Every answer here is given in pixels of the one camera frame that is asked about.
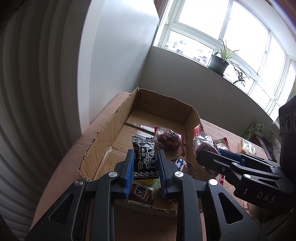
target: silver screw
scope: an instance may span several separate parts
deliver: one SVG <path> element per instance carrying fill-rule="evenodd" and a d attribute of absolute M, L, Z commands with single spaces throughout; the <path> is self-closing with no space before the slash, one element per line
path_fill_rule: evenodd
<path fill-rule="evenodd" d="M 209 184 L 211 184 L 212 186 L 216 186 L 218 184 L 218 181 L 216 179 L 210 179 Z"/>
<path fill-rule="evenodd" d="M 117 177 L 117 172 L 110 172 L 109 177 Z"/>
<path fill-rule="evenodd" d="M 184 173 L 183 172 L 175 172 L 175 176 L 182 177 L 182 176 L 184 176 Z"/>
<path fill-rule="evenodd" d="M 83 184 L 83 180 L 81 180 L 81 179 L 78 179 L 75 181 L 76 186 L 81 186 L 82 184 Z"/>

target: window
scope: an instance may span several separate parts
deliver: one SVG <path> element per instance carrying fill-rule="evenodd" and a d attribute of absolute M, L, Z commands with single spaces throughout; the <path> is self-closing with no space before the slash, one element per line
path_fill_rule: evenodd
<path fill-rule="evenodd" d="M 222 46 L 222 39 L 230 50 L 239 50 L 233 61 L 252 75 L 244 84 L 235 85 L 274 119 L 290 95 L 296 61 L 285 53 L 272 30 L 239 0 L 172 2 L 160 28 L 162 34 L 155 40 L 157 46 L 207 66 L 213 52 Z M 231 65 L 224 75 L 232 83 L 237 80 Z"/>

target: cardboard box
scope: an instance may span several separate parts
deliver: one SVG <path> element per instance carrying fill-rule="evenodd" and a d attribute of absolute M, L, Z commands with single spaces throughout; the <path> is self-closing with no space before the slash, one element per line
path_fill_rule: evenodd
<path fill-rule="evenodd" d="M 191 165 L 187 173 L 194 179 L 207 181 L 209 176 L 197 163 L 192 150 L 193 128 L 198 124 L 201 124 L 200 118 L 191 106 L 177 99 L 137 88 L 98 132 L 78 172 L 87 181 L 99 179 L 102 175 L 113 171 L 118 162 L 125 160 L 128 149 L 133 149 L 132 135 L 153 137 L 154 127 L 161 126 L 184 136 L 186 155 L 182 159 Z M 166 153 L 166 157 L 172 160 L 177 155 Z M 176 214 L 177 205 L 165 200 L 159 190 L 154 190 L 152 196 L 153 207 L 133 201 L 126 202 L 143 206 L 143 211 L 146 208 L 146 211 L 150 210 L 149 212 L 161 211 L 165 215 L 170 215 L 170 212 Z"/>

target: window pane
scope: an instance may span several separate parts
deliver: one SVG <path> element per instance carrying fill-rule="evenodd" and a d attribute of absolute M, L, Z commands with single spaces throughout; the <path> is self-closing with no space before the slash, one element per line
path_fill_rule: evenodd
<path fill-rule="evenodd" d="M 227 78 L 228 80 L 230 80 L 232 83 L 237 81 L 236 72 L 231 64 L 226 68 L 226 70 L 224 72 L 224 77 Z M 254 83 L 254 80 L 250 79 L 250 78 L 245 78 L 244 80 L 245 80 L 244 85 L 241 82 L 237 82 L 237 83 L 235 83 L 235 85 L 238 88 L 240 88 L 242 91 L 248 93 Z"/>
<path fill-rule="evenodd" d="M 278 102 L 281 106 L 283 106 L 291 93 L 292 87 L 294 85 L 296 78 L 296 62 L 291 60 L 288 74 L 286 81 L 284 83 L 283 89 L 281 91 L 281 94 L 279 95 Z"/>
<path fill-rule="evenodd" d="M 275 121 L 279 116 L 279 106 L 276 104 L 274 106 L 274 109 L 272 110 L 272 112 L 270 113 L 270 118 Z"/>
<path fill-rule="evenodd" d="M 279 46 L 278 42 L 272 37 L 266 64 L 261 74 L 261 79 L 272 91 L 275 90 L 281 77 L 285 57 L 285 53 Z"/>
<path fill-rule="evenodd" d="M 264 90 L 259 86 L 256 85 L 251 92 L 250 95 L 253 100 L 255 100 L 263 109 L 265 109 L 270 101 L 268 95 L 264 92 Z"/>
<path fill-rule="evenodd" d="M 229 0 L 186 0 L 178 22 L 219 39 Z"/>
<path fill-rule="evenodd" d="M 174 31 L 170 31 L 165 49 L 185 55 L 204 65 L 208 65 L 214 51 L 210 47 Z"/>
<path fill-rule="evenodd" d="M 256 72 L 261 65 L 268 31 L 246 9 L 233 2 L 230 19 L 226 28 L 224 42 L 231 50 L 248 63 Z"/>

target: white window frame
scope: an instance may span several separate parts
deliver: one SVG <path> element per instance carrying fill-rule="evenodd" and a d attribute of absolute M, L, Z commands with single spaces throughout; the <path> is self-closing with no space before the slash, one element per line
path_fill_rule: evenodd
<path fill-rule="evenodd" d="M 194 40 L 197 40 L 200 43 L 205 44 L 206 46 L 214 49 L 214 52 L 217 51 L 217 49 L 219 49 L 221 47 L 221 42 L 214 39 L 213 37 L 193 28 L 190 27 L 186 24 L 183 23 L 179 23 L 178 19 L 179 16 L 181 14 L 183 5 L 185 3 L 186 0 L 173 0 L 172 5 L 171 5 L 171 9 L 170 11 L 167 13 L 167 17 L 165 22 L 163 22 L 164 27 L 162 29 L 162 33 L 160 35 L 159 41 L 157 43 L 157 47 L 159 48 L 164 48 L 165 44 L 167 42 L 168 36 L 170 34 L 170 31 L 174 31 L 180 34 L 183 34 L 187 37 L 190 37 Z M 286 77 L 287 77 L 287 73 L 288 73 L 288 69 L 289 69 L 289 65 L 290 65 L 290 61 L 291 58 L 289 55 L 287 55 L 287 53 L 284 51 L 284 48 L 282 47 L 281 43 L 278 41 L 278 39 L 276 38 L 275 34 L 273 34 L 273 32 L 266 26 L 266 24 L 245 4 L 243 4 L 242 2 L 240 2 L 239 0 L 230 0 L 229 1 L 229 5 L 228 5 L 228 10 L 227 10 L 227 14 L 224 20 L 224 24 L 219 36 L 219 39 L 223 39 L 225 32 L 226 32 L 226 28 L 228 25 L 228 21 L 230 18 L 230 13 L 231 13 L 231 8 L 232 8 L 232 4 L 233 2 L 237 2 L 238 4 L 240 4 L 243 8 L 245 8 L 249 13 L 251 13 L 268 31 L 268 40 L 267 40 L 267 45 L 266 45 L 266 49 L 265 49 L 265 53 L 262 59 L 262 63 L 261 66 L 259 68 L 259 71 L 256 72 L 254 71 L 253 68 L 251 68 L 245 61 L 243 61 L 237 54 L 233 54 L 235 59 L 238 60 L 238 63 L 240 64 L 240 66 L 245 69 L 246 71 L 249 70 L 252 74 L 252 77 L 254 78 L 254 83 L 252 85 L 252 87 L 250 88 L 250 90 L 248 92 L 245 92 L 249 97 L 254 89 L 254 87 L 258 84 L 263 90 L 264 92 L 268 95 L 268 97 L 270 98 L 269 103 L 267 104 L 266 108 L 261 107 L 262 109 L 265 110 L 265 112 L 270 115 L 275 104 L 279 103 L 277 102 L 277 99 L 279 98 L 279 95 L 282 91 L 282 88 L 284 86 Z M 270 48 L 270 44 L 271 44 L 271 37 L 274 37 L 275 40 L 278 42 L 279 46 L 281 47 L 281 49 L 283 50 L 283 52 L 285 53 L 285 61 L 284 61 L 284 66 L 281 72 L 281 76 L 280 79 L 277 83 L 277 86 L 275 88 L 275 90 L 271 90 L 269 87 L 267 87 L 267 85 L 265 84 L 265 82 L 260 78 L 261 74 L 262 74 L 262 70 L 266 64 L 266 60 L 267 60 L 267 56 L 269 53 L 269 48 Z"/>

